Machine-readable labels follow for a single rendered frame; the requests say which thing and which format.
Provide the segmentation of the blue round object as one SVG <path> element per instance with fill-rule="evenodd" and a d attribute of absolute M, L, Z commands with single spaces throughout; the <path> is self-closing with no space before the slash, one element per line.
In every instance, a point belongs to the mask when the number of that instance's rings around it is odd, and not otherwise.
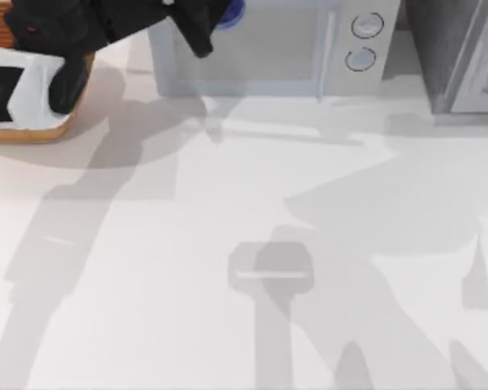
<path fill-rule="evenodd" d="M 235 26 L 244 16 L 246 10 L 245 0 L 231 0 L 229 6 L 217 24 L 218 29 L 227 29 Z"/>

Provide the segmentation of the microwave oven door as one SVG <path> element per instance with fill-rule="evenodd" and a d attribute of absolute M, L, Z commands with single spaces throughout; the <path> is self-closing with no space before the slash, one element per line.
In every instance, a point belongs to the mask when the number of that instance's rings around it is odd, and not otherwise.
<path fill-rule="evenodd" d="M 217 29 L 197 58 L 170 21 L 148 32 L 158 92 L 186 96 L 308 96 L 323 93 L 333 3 L 246 0 L 243 17 Z"/>

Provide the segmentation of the wooden basket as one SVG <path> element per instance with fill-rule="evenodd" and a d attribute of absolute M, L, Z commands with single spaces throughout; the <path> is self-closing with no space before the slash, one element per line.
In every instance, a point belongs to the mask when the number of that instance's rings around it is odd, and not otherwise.
<path fill-rule="evenodd" d="M 67 132 L 103 43 L 90 0 L 0 0 L 0 142 Z"/>

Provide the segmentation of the round microwave knob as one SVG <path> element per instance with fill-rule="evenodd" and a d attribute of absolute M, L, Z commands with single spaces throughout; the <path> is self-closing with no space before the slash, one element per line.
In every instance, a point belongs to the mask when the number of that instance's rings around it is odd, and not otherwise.
<path fill-rule="evenodd" d="M 345 57 L 346 67 L 352 72 L 366 72 L 375 65 L 377 54 L 368 47 L 350 51 Z"/>
<path fill-rule="evenodd" d="M 357 15 L 351 22 L 351 32 L 359 39 L 374 38 L 381 33 L 384 27 L 384 19 L 376 12 Z"/>

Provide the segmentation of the pale microwave oven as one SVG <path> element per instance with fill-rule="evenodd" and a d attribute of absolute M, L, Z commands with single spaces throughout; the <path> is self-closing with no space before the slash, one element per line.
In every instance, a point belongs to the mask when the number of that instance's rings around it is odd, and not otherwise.
<path fill-rule="evenodd" d="M 375 94 L 386 69 L 401 0 L 319 1 L 333 3 L 336 8 L 333 50 L 324 98 Z M 374 38 L 359 39 L 351 32 L 351 22 L 357 15 L 370 12 L 380 14 L 385 21 L 385 27 Z M 365 72 L 352 72 L 346 67 L 345 57 L 350 51 L 356 51 L 362 47 L 374 50 L 377 54 L 377 61 Z"/>

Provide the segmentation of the grey cabinet door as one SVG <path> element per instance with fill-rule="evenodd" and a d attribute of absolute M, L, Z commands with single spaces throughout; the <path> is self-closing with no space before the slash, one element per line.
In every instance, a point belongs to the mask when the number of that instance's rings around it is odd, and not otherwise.
<path fill-rule="evenodd" d="M 477 10 L 462 59 L 464 69 L 451 111 L 488 114 L 488 0 Z"/>

